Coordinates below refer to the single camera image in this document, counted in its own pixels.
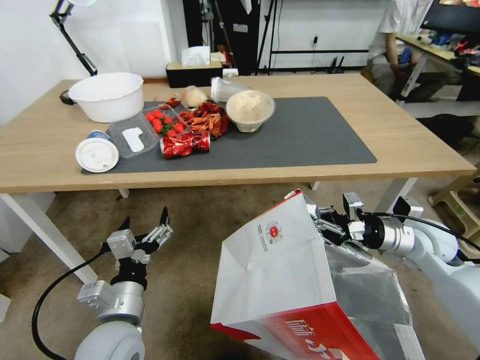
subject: plastic tray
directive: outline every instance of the plastic tray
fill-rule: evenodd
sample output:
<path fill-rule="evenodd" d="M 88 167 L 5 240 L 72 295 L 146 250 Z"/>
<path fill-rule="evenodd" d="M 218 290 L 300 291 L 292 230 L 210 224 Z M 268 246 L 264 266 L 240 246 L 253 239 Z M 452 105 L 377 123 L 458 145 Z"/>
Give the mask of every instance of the plastic tray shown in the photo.
<path fill-rule="evenodd" d="M 179 116 L 179 114 L 170 105 L 166 103 L 159 103 L 158 106 L 143 109 L 140 114 L 143 115 L 143 119 L 147 121 L 147 119 L 145 118 L 145 115 L 147 113 L 153 112 L 154 110 L 160 110 L 163 114 L 170 117 L 172 120 L 172 125 L 175 125 L 177 123 L 182 124 L 184 128 L 183 133 L 188 133 L 190 131 L 190 126 Z M 153 126 L 148 121 L 147 123 L 150 126 L 151 131 L 155 134 Z"/>
<path fill-rule="evenodd" d="M 138 152 L 133 152 L 132 149 L 130 149 L 129 143 L 122 134 L 124 130 L 132 128 L 139 128 L 142 131 L 142 134 L 139 135 L 138 138 L 145 147 Z M 118 148 L 120 157 L 125 160 L 132 159 L 154 149 L 160 141 L 159 136 L 141 112 L 127 120 L 112 122 L 108 126 L 106 133 L 110 135 L 113 143 Z"/>

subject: white shirt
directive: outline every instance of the white shirt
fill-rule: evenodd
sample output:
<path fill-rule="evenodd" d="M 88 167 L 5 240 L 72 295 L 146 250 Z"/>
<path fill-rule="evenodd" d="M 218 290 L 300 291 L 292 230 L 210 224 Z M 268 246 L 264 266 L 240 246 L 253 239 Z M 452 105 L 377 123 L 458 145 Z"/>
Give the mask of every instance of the white shirt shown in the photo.
<path fill-rule="evenodd" d="M 368 47 L 368 58 L 384 54 L 385 34 L 414 34 L 428 10 L 428 0 L 392 0 L 375 37 Z M 403 42 L 396 41 L 396 51 L 400 55 L 404 50 Z"/>

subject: monitor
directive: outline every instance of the monitor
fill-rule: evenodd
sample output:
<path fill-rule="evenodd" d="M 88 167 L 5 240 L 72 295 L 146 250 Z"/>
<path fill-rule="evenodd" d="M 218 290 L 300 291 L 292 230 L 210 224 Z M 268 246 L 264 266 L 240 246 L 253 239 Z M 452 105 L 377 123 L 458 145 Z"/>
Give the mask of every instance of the monitor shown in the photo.
<path fill-rule="evenodd" d="M 480 36 L 480 0 L 433 0 L 420 27 Z"/>

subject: wooden table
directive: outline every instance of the wooden table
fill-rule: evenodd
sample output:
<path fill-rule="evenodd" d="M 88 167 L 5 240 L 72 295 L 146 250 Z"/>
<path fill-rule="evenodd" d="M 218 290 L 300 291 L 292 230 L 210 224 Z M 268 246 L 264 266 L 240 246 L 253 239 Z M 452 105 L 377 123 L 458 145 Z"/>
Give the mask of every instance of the wooden table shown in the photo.
<path fill-rule="evenodd" d="M 396 36 L 398 40 L 405 43 L 406 46 L 421 54 L 421 57 L 413 69 L 408 81 L 406 82 L 401 95 L 406 98 L 415 88 L 416 81 L 423 71 L 427 60 L 431 60 L 436 64 L 445 67 L 448 71 L 461 71 L 452 65 L 450 60 L 455 58 L 452 51 L 446 51 L 442 48 L 434 47 L 430 44 L 422 43 L 418 40 L 419 35 L 399 34 Z M 472 77 L 480 76 L 480 67 L 469 66 L 467 71 L 473 74 Z M 399 99 L 396 103 L 402 106 L 409 114 L 416 118 L 430 118 L 438 114 L 453 114 L 457 116 L 477 116 L 480 115 L 480 101 L 438 101 L 423 103 L 405 103 L 403 99 Z"/>
<path fill-rule="evenodd" d="M 423 42 L 420 42 L 418 40 L 418 37 L 419 35 L 407 34 L 398 34 L 396 36 L 397 39 L 403 41 L 405 44 L 407 44 L 414 50 L 420 51 L 421 53 L 426 53 L 430 55 L 432 59 L 437 59 L 443 63 L 448 62 L 448 64 L 452 66 L 449 61 L 455 59 L 455 54 L 453 53 L 453 51 L 447 51 L 443 48 L 438 48 L 430 44 L 425 44 Z M 480 67 L 478 66 L 469 66 L 468 71 L 480 75 Z"/>
<path fill-rule="evenodd" d="M 90 121 L 76 105 L 61 103 L 59 94 L 74 83 L 62 81 L 0 128 L 0 197 L 73 268 L 83 259 L 25 193 L 400 178 L 380 202 L 378 209 L 387 210 L 416 177 L 475 171 L 359 74 L 246 76 L 233 81 L 274 98 L 328 97 L 377 163 L 83 175 L 75 161 L 75 148 L 90 131 L 104 131 L 108 125 Z M 144 84 L 143 92 L 146 101 L 160 101 L 174 96 L 176 90 L 158 83 Z M 97 277 L 89 267 L 76 274 L 85 283 Z"/>

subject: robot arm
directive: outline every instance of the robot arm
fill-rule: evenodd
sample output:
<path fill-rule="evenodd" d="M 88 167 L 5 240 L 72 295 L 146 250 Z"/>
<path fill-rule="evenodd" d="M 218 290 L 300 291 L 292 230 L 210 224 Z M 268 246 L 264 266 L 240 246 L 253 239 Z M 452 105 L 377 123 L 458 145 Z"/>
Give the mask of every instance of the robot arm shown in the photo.
<path fill-rule="evenodd" d="M 169 238 L 173 230 L 168 211 L 163 209 L 160 225 L 149 234 L 134 236 L 124 224 L 106 243 L 117 260 L 118 275 L 110 283 L 99 280 L 81 287 L 77 301 L 96 312 L 102 322 L 80 344 L 75 360 L 143 360 L 145 346 L 141 323 L 147 264 L 151 254 Z"/>
<path fill-rule="evenodd" d="M 480 351 L 480 268 L 459 259 L 457 238 L 432 225 L 402 218 L 419 218 L 423 213 L 411 198 L 398 199 L 393 215 L 399 218 L 364 212 L 362 201 L 353 192 L 343 195 L 343 206 L 345 215 L 331 208 L 316 210 L 312 218 L 323 237 L 335 245 L 346 240 L 359 242 L 381 255 L 390 254 L 417 266 L 431 281 L 450 316 Z M 429 222 L 447 229 L 439 222 Z"/>

